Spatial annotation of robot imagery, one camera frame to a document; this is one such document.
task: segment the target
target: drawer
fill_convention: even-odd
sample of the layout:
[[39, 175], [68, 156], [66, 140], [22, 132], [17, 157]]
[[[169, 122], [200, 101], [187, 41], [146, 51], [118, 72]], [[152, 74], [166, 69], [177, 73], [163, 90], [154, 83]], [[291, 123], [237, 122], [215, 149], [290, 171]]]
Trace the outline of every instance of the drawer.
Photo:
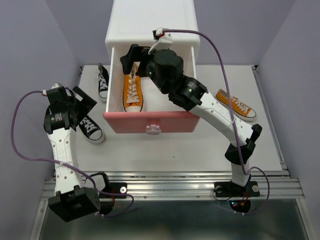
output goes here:
[[[122, 133], [190, 133], [199, 122], [199, 117], [169, 101], [168, 95], [162, 94], [152, 80], [141, 78], [144, 111], [125, 112], [123, 110], [124, 79], [120, 57], [125, 55], [130, 45], [112, 47], [111, 65], [109, 72], [108, 97], [104, 119], [110, 127], [119, 134]], [[193, 46], [189, 50], [181, 51], [181, 46], [171, 48], [183, 58], [184, 74], [197, 78], [195, 51]]]

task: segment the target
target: sneaker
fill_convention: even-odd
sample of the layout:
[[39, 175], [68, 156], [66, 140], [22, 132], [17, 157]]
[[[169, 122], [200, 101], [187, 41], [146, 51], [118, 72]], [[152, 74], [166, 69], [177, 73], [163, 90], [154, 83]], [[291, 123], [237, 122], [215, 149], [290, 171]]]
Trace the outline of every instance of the sneaker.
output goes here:
[[98, 69], [96, 71], [96, 78], [99, 81], [98, 84], [98, 94], [101, 102], [106, 103], [108, 97], [108, 85], [109, 85], [109, 73], [107, 69], [102, 66], [101, 63], [98, 64]]
[[144, 108], [144, 96], [141, 89], [141, 78], [136, 75], [138, 66], [133, 64], [131, 73], [124, 76], [123, 110], [141, 112]]
[[79, 124], [79, 127], [87, 139], [92, 144], [100, 144], [105, 140], [104, 131], [89, 116], [86, 116]]
[[[224, 90], [220, 89], [217, 94], [216, 94], [216, 99], [222, 103], [225, 107], [229, 108], [229, 101], [228, 101], [228, 96], [227, 92]], [[232, 109], [233, 112], [242, 120], [245, 121], [253, 121], [257, 114], [256, 112], [249, 107], [248, 105], [244, 104], [241, 102], [237, 97], [230, 96], [232, 99]]]

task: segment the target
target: black sneaker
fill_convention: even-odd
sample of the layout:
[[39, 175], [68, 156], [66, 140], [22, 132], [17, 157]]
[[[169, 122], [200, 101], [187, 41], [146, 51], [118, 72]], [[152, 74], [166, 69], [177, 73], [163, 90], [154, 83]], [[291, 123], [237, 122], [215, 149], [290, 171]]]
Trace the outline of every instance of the black sneaker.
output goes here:
[[108, 96], [108, 85], [109, 85], [109, 73], [107, 69], [102, 66], [101, 63], [98, 64], [98, 70], [97, 73], [97, 79], [99, 80], [98, 84], [98, 94], [101, 102], [106, 103], [107, 102], [107, 96]]
[[80, 122], [79, 127], [90, 143], [100, 144], [105, 140], [104, 131], [89, 116]]

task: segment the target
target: shoelace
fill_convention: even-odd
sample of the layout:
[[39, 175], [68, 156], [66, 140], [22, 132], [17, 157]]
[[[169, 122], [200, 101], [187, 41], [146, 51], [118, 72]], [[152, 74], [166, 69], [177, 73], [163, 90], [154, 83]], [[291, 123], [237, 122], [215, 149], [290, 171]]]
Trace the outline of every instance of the shoelace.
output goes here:
[[126, 99], [126, 103], [127, 104], [131, 104], [131, 103], [139, 103], [140, 99], [137, 93], [137, 85], [135, 83], [136, 81], [136, 77], [134, 76], [132, 79], [129, 79], [129, 89], [128, 89], [128, 95], [127, 95], [127, 99]]
[[249, 107], [245, 105], [243, 102], [239, 101], [238, 98], [232, 97], [232, 101], [235, 102], [235, 104], [239, 107], [239, 109], [244, 112], [245, 114], [249, 110]]
[[96, 78], [99, 80], [99, 86], [101, 90], [108, 90], [108, 85], [107, 82], [104, 78], [104, 76], [102, 76], [101, 72], [99, 70], [96, 70]]
[[86, 117], [80, 122], [80, 124], [84, 125], [85, 130], [88, 133], [90, 133], [94, 129], [97, 129], [97, 127]]

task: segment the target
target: orange shoe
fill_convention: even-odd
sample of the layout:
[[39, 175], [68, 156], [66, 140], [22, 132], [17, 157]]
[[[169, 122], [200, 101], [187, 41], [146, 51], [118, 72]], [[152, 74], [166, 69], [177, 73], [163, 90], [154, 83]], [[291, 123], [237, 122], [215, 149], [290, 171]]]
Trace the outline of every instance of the orange shoe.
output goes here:
[[[219, 89], [215, 97], [220, 103], [222, 103], [225, 107], [229, 109], [227, 92], [225, 92], [223, 89]], [[257, 114], [251, 107], [239, 101], [237, 97], [234, 97], [234, 96], [230, 96], [230, 97], [232, 99], [233, 112], [240, 119], [250, 122], [256, 118]]]
[[124, 76], [123, 110], [125, 112], [141, 112], [144, 108], [144, 96], [141, 79], [136, 75], [138, 66], [134, 63], [131, 73]]

